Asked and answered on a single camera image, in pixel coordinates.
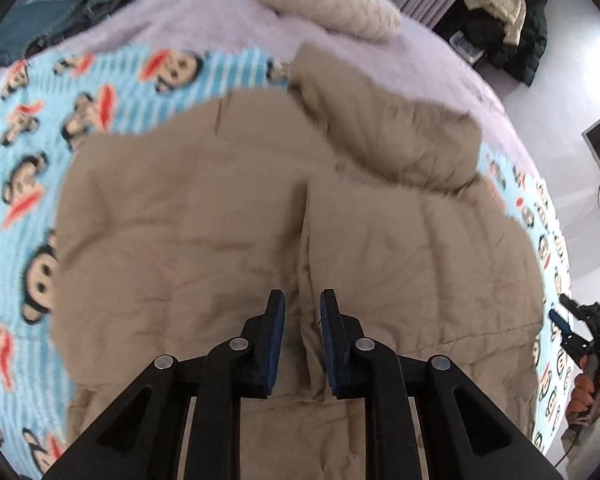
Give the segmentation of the person right hand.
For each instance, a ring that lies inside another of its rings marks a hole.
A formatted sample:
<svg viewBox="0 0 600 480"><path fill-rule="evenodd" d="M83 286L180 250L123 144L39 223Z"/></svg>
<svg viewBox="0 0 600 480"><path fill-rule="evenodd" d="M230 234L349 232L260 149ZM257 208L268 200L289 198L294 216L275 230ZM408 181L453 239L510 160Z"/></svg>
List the person right hand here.
<svg viewBox="0 0 600 480"><path fill-rule="evenodd" d="M585 356L580 361L582 373L574 378L573 389L566 408L566 419L572 422L581 414L588 412L588 421L591 425L600 418L600 376L595 382L585 369L588 367L588 358Z"/></svg>

